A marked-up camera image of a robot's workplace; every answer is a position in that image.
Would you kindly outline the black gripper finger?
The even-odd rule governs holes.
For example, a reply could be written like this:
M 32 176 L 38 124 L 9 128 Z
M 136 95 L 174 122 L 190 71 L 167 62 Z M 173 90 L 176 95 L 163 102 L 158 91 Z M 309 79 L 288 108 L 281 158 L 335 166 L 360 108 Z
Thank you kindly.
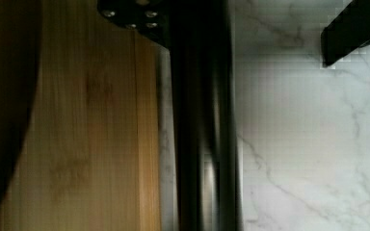
M 321 33 L 324 66 L 370 45 L 370 0 L 352 2 Z

